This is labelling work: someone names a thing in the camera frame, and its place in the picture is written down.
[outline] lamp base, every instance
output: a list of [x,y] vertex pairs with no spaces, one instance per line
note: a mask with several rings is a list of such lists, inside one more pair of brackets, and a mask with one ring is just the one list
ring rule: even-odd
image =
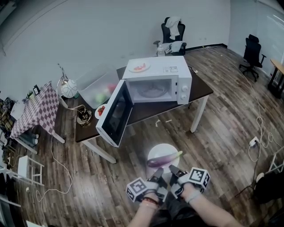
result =
[[77,115],[77,122],[81,126],[88,125],[93,118],[93,113],[90,110],[81,109]]

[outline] pink checkered tablecloth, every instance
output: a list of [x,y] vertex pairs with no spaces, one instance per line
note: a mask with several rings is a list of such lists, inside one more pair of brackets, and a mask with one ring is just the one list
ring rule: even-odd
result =
[[41,125],[49,134],[53,135],[58,104],[56,92],[50,81],[42,87],[37,96],[28,100],[24,113],[15,122],[10,137],[15,139],[35,125]]

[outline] translucent storage container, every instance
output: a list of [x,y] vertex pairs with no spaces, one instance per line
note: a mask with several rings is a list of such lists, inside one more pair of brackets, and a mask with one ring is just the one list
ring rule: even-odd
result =
[[98,65],[76,81],[80,95],[93,109],[111,97],[118,82],[116,69],[107,64]]

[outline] person's right hand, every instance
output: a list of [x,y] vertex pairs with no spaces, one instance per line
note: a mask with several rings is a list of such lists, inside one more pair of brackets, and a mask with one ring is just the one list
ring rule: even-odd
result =
[[186,198],[189,197],[189,195],[191,195],[195,191],[196,189],[192,183],[185,183],[183,185],[183,192],[181,194],[181,197],[185,200]]

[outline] purple eggplant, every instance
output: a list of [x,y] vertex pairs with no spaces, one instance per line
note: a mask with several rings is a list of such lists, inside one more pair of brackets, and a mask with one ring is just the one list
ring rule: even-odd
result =
[[169,154],[169,155],[165,155],[165,156],[149,159],[147,161],[147,166],[151,167],[151,168],[161,167],[163,165],[166,165],[166,164],[172,162],[173,160],[178,158],[181,154],[182,154],[182,151],[179,151],[177,153],[173,153],[173,154]]

